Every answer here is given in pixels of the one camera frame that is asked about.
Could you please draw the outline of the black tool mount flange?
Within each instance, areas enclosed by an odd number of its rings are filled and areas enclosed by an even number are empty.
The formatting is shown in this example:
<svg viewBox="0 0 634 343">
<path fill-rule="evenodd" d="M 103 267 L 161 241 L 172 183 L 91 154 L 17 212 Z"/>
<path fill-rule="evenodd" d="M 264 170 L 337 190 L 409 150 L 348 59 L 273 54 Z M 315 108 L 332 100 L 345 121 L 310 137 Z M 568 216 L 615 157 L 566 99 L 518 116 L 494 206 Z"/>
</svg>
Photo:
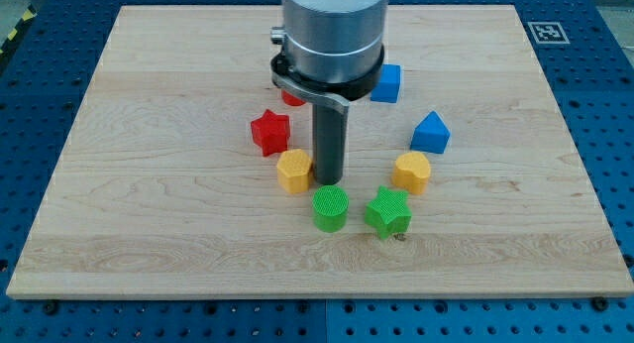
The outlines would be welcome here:
<svg viewBox="0 0 634 343">
<path fill-rule="evenodd" d="M 329 108 L 346 108 L 379 83 L 384 60 L 381 38 L 358 50 L 324 53 L 296 43 L 282 27 L 271 42 L 280 52 L 271 59 L 271 81 L 290 95 Z"/>
</svg>

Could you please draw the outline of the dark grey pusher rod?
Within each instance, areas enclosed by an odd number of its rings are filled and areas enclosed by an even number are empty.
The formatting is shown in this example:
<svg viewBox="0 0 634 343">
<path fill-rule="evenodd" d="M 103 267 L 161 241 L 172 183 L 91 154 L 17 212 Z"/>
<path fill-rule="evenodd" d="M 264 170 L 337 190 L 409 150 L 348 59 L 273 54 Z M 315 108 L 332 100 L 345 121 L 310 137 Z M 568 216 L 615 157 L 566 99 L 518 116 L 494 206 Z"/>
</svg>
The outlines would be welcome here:
<svg viewBox="0 0 634 343">
<path fill-rule="evenodd" d="M 344 170 L 348 113 L 314 105 L 312 140 L 314 176 L 318 183 L 338 183 Z"/>
</svg>

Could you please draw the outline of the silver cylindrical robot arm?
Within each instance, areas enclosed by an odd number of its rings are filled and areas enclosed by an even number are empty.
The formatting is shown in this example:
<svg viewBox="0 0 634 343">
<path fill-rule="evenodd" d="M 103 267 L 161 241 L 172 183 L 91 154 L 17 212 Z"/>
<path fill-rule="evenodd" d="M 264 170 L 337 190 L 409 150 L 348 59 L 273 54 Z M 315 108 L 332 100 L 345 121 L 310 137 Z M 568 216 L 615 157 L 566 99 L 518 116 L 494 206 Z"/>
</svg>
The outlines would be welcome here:
<svg viewBox="0 0 634 343">
<path fill-rule="evenodd" d="M 270 31 L 280 46 L 270 61 L 272 83 L 312 105 L 315 180 L 342 176 L 349 108 L 378 84 L 389 0 L 281 0 L 282 24 Z"/>
</svg>

